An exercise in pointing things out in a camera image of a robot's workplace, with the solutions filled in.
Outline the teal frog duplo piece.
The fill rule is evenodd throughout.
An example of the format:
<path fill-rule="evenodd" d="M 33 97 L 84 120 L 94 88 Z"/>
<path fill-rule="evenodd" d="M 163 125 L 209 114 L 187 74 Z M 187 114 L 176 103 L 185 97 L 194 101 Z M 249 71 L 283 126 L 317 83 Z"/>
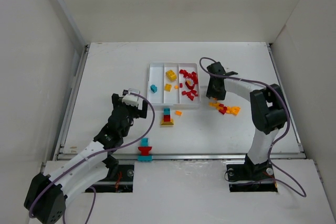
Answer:
<path fill-rule="evenodd" d="M 151 162 L 153 160 L 151 154 L 152 146 L 149 145 L 149 139 L 143 138 L 140 140 L 140 146 L 138 147 L 138 151 L 140 154 L 138 155 L 139 162 Z"/>

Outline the yellow duplo brick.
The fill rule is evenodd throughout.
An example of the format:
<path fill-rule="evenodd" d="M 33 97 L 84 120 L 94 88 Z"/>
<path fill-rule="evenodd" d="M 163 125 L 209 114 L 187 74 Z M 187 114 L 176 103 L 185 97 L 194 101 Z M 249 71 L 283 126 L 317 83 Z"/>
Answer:
<path fill-rule="evenodd" d="M 168 70 L 165 75 L 170 82 L 174 82 L 177 79 L 177 75 L 172 69 Z"/>

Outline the teal duplo brick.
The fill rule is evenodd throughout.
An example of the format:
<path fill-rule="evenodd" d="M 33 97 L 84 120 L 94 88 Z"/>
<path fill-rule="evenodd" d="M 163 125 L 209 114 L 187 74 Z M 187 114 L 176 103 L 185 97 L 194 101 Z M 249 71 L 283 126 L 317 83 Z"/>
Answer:
<path fill-rule="evenodd" d="M 156 85 L 152 84 L 152 85 L 150 85 L 150 90 L 151 90 L 152 93 L 156 93 L 158 89 L 157 89 Z"/>

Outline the red arch lego piece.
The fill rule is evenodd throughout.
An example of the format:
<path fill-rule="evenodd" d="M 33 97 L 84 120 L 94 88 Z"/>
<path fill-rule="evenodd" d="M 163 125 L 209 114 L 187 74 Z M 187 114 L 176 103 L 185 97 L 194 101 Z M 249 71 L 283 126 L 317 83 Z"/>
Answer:
<path fill-rule="evenodd" d="M 189 90 L 194 90 L 194 88 L 195 88 L 195 82 L 191 78 L 186 78 L 185 79 L 185 85 Z"/>

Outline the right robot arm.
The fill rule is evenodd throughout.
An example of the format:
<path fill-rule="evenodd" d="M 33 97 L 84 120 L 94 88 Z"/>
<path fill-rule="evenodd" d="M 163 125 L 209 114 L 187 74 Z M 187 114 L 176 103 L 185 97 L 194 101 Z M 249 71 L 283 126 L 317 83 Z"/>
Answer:
<path fill-rule="evenodd" d="M 271 168 L 269 152 L 279 130 L 290 124 L 281 87 L 239 78 L 234 71 L 226 72 L 219 61 L 213 61 L 202 69 L 210 76 L 206 93 L 208 98 L 224 100 L 226 93 L 230 92 L 250 103 L 251 118 L 255 126 L 253 142 L 244 163 L 232 169 L 249 178 L 260 176 Z"/>

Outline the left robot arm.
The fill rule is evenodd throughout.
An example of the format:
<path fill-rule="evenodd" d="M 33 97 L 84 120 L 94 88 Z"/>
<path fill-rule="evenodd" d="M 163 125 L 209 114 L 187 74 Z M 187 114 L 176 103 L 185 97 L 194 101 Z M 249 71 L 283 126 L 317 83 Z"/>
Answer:
<path fill-rule="evenodd" d="M 122 96 L 113 94 L 111 99 L 111 115 L 89 145 L 56 171 L 32 179 L 24 201 L 31 219 L 56 223 L 77 195 L 117 169 L 119 162 L 112 154 L 126 147 L 123 139 L 134 119 L 145 119 L 153 106 L 134 89 L 124 90 Z"/>

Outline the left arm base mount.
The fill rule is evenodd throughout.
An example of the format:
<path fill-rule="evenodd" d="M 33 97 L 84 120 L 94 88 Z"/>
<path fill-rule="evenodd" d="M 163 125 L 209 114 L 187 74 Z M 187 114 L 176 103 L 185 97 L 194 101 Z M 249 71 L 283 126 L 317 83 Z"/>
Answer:
<path fill-rule="evenodd" d="M 112 156 L 103 161 L 108 168 L 104 179 L 94 183 L 91 187 L 97 193 L 132 193 L 134 179 L 134 163 L 120 162 Z"/>

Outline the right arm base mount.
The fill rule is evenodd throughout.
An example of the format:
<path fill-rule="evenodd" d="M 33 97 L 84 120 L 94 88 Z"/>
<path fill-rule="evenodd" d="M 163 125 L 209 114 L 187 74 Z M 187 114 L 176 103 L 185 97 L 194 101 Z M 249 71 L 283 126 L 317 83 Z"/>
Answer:
<path fill-rule="evenodd" d="M 231 193 L 277 193 L 274 170 L 267 164 L 262 168 L 248 164 L 227 164 L 226 180 Z"/>

